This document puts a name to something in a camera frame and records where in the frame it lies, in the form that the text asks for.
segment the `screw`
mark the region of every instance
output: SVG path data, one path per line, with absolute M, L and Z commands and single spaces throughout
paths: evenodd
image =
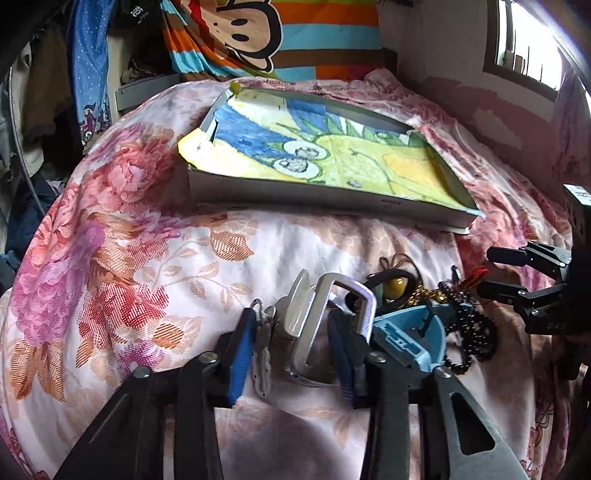
M 203 364 L 212 364 L 217 362 L 217 354 L 214 352 L 203 352 L 197 358 Z
M 371 352 L 368 353 L 368 360 L 375 364 L 384 364 L 386 363 L 386 357 L 384 354 L 380 352 Z
M 152 373 L 152 369 L 150 367 L 138 367 L 134 370 L 134 377 L 135 378 L 148 378 Z
M 453 375 L 447 367 L 435 367 L 433 371 L 439 378 L 451 378 Z

